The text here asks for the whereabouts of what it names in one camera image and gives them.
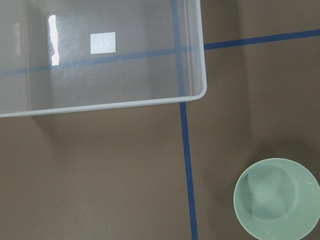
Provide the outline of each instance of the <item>mint green bowl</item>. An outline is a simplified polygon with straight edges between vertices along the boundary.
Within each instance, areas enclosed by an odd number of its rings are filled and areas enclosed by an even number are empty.
[[[319,221],[320,186],[301,164],[269,158],[241,174],[233,205],[239,222],[255,238],[299,240]]]

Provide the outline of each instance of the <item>brown floor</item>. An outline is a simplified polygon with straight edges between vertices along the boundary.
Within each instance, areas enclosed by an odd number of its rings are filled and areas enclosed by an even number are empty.
[[[202,0],[205,43],[320,29],[320,1]],[[288,158],[320,180],[320,38],[206,51],[187,104],[200,240],[253,240],[239,174]],[[0,119],[0,239],[191,240],[178,104]],[[304,239],[320,239],[320,225]]]

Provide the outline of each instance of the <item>blue tape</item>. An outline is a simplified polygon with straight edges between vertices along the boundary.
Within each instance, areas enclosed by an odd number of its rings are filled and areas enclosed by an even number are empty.
[[[182,61],[183,50],[181,46],[179,7],[178,7],[177,0],[171,0],[171,9],[172,9],[172,20],[173,20],[174,45],[176,50],[175,59],[176,59],[176,68],[177,68],[179,96],[185,96],[186,95],[185,94],[185,77],[184,77],[184,68],[183,68],[183,61]],[[185,102],[180,103],[180,117],[181,117],[181,128],[182,128],[186,187],[187,187],[188,203],[189,203],[191,238],[192,240],[198,240],[194,181],[192,176],[187,107]]]
[[[263,44],[270,42],[278,42],[285,40],[293,40],[293,39],[303,39],[303,38],[311,38],[311,37],[319,37],[320,29],[310,30],[310,31],[299,31],[299,32],[291,32],[270,36],[259,36],[231,41],[221,41],[215,43],[207,43],[204,45],[204,50],[214,50],[214,49],[223,49],[223,48],[231,48],[238,47],[244,45],[252,45],[252,44]]]
[[[124,55],[92,58],[92,59],[86,59],[86,60],[65,62],[65,63],[61,63],[58,66],[43,65],[43,66],[15,69],[15,70],[11,70],[11,71],[4,71],[4,72],[0,72],[0,77],[23,75],[26,73],[38,73],[38,72],[43,72],[43,71],[48,71],[48,70],[76,68],[76,67],[83,67],[83,66],[90,66],[90,65],[97,65],[97,64],[123,62],[123,61],[136,60],[136,59],[147,59],[147,58],[173,55],[175,53],[176,53],[175,48],[168,48],[168,49],[164,49],[164,50],[155,50],[155,51],[130,53],[130,54],[124,54]]]
[[[174,39],[175,39],[175,48],[168,48],[164,50],[155,50],[155,51],[146,51],[146,52],[138,52],[138,53],[131,53],[131,54],[124,54],[124,55],[117,55],[117,56],[108,56],[108,57],[101,57],[101,58],[93,58],[87,60],[79,60],[73,62],[66,62],[61,63],[59,66],[35,66],[29,68],[20,68],[14,69],[9,71],[2,71],[0,72],[0,77],[9,77],[14,75],[24,75],[27,73],[37,73],[43,72],[48,70],[55,70],[55,69],[66,69],[66,68],[73,68],[73,67],[82,67],[82,66],[89,66],[89,65],[96,65],[96,64],[106,64],[106,63],[114,63],[114,62],[121,62],[121,61],[128,61],[128,60],[136,60],[136,59],[145,59],[145,58],[154,58],[154,57],[161,57],[161,56],[168,56],[176,54],[176,62],[177,62],[177,69],[178,69],[178,78],[179,80],[179,91],[180,95],[184,96],[184,72],[183,72],[183,64],[182,64],[182,54],[188,51],[192,51],[192,47],[181,46],[180,44],[180,35],[177,34],[179,29],[179,24],[174,24]],[[320,37],[320,29],[310,30],[310,31],[300,31],[300,32],[292,32],[292,33],[285,33],[285,34],[278,34],[278,35],[271,35],[271,36],[261,36],[261,37],[253,37],[253,38],[245,38],[245,39],[238,39],[238,40],[231,40],[231,41],[222,41],[222,42],[215,42],[215,43],[207,43],[204,45],[204,50],[214,50],[214,49],[222,49],[222,48],[231,48],[231,47],[238,47],[244,45],[252,45],[252,44],[263,44],[269,42],[277,42],[277,41],[285,41],[285,40],[294,40],[294,39],[303,39],[303,38],[311,38],[311,37]]]
[[[198,226],[197,226],[197,215],[196,215],[194,180],[193,180],[193,175],[192,175],[192,164],[191,164],[190,143],[189,143],[189,130],[188,130],[188,117],[187,117],[187,107],[186,107],[185,102],[180,103],[180,117],[181,117],[181,128],[182,128],[186,186],[187,186],[188,202],[189,202],[191,237],[192,237],[192,240],[198,240]]]

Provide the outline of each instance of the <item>transparent container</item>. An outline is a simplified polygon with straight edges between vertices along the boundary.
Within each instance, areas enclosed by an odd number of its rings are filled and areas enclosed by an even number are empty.
[[[187,102],[207,90],[199,0],[1,0],[0,117]]]

